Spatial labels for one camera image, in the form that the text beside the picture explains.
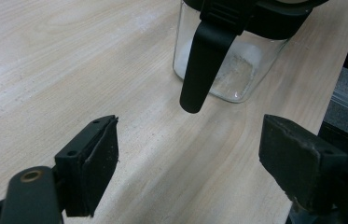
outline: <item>transparent jar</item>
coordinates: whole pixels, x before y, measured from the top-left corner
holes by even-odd
[[[181,78],[185,78],[193,36],[200,22],[200,11],[182,1],[174,53],[174,71]],[[232,42],[209,92],[229,102],[245,101],[269,72],[287,40],[243,31]]]

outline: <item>light wood surface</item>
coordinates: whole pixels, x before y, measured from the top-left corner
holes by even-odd
[[[258,161],[263,115],[317,133],[348,51],[348,1],[315,9],[243,104],[190,115],[172,64],[179,0],[0,1],[0,200],[87,123],[119,116],[119,164],[93,219],[285,223]]]

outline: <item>cylindrical black handle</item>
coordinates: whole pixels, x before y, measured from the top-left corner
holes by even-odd
[[[188,57],[180,105],[188,113],[198,113],[214,83],[220,65],[237,34],[202,21],[197,28]]]

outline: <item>wooden table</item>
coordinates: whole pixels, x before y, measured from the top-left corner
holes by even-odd
[[[0,200],[7,182],[87,123],[119,116],[119,164],[94,219],[284,223],[290,201],[258,161],[263,115],[317,133],[348,50],[348,1],[315,9],[243,104],[191,115],[172,63],[178,0],[0,1]]]

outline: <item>brass screw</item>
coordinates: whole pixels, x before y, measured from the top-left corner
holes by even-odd
[[[42,175],[42,171],[39,171],[39,170],[29,171],[21,176],[20,181],[22,183],[29,183],[29,182],[37,180],[38,178],[40,178],[41,175]]]

